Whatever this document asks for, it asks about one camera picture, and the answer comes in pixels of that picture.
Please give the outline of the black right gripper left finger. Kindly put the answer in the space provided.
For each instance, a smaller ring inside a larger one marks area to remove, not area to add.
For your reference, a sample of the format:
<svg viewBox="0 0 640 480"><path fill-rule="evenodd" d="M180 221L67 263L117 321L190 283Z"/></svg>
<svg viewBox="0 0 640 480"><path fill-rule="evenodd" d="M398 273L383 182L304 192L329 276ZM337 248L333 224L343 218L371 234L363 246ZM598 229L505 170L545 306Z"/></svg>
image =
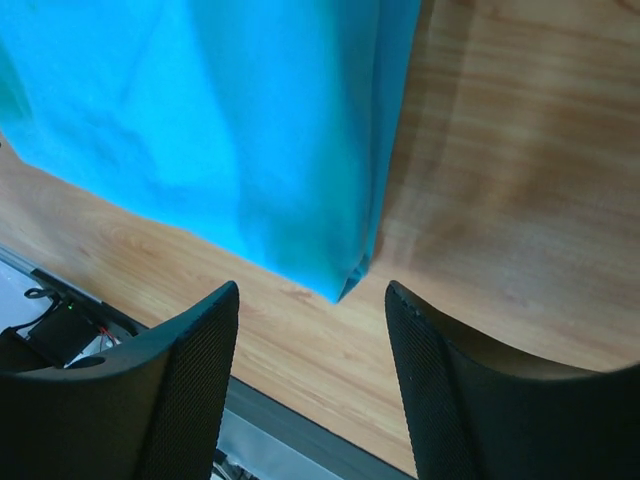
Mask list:
<svg viewBox="0 0 640 480"><path fill-rule="evenodd" d="M5 479L207 479L238 332L227 282L71 366L1 375Z"/></svg>

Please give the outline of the light blue t-shirt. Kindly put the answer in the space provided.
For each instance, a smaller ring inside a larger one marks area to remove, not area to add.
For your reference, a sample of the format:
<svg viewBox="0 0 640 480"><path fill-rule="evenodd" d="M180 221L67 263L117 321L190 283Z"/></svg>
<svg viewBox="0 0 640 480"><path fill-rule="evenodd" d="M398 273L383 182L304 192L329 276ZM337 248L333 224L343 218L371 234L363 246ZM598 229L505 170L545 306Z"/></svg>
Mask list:
<svg viewBox="0 0 640 480"><path fill-rule="evenodd" d="M367 273L417 1L5 1L22 161L324 296Z"/></svg>

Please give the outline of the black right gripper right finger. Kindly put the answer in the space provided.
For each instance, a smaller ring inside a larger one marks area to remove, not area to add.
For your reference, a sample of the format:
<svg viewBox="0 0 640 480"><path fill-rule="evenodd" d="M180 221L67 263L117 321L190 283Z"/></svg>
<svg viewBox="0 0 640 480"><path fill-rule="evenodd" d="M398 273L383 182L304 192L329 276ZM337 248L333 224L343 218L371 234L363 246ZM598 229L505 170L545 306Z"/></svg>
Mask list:
<svg viewBox="0 0 640 480"><path fill-rule="evenodd" d="M639 369L595 372L502 343L399 282L385 314L422 479L635 479Z"/></svg>

